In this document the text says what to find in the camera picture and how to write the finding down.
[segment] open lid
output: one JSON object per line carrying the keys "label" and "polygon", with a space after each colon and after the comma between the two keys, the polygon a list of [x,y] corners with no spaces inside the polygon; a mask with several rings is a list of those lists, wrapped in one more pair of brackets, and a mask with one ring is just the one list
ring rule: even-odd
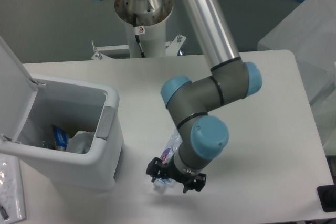
{"label": "open lid", "polygon": [[16,141],[33,106],[37,84],[0,37],[0,138]]}

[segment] black cable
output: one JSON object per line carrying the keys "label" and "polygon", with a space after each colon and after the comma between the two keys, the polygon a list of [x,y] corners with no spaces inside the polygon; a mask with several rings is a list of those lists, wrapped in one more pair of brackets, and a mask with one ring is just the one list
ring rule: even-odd
{"label": "black cable", "polygon": [[[137,17],[137,15],[134,13],[133,14],[133,27],[137,26],[136,25],[137,24],[136,17]],[[136,43],[138,43],[138,45],[139,45],[139,50],[140,50],[141,58],[145,58],[146,56],[145,56],[145,53],[142,50],[142,46],[141,46],[141,43],[140,43],[139,35],[135,36],[135,40],[136,40]]]}
{"label": "black cable", "polygon": [[328,224],[328,223],[332,222],[334,219],[336,219],[336,218],[326,220],[326,221],[325,221],[324,223],[322,223],[322,224]]}

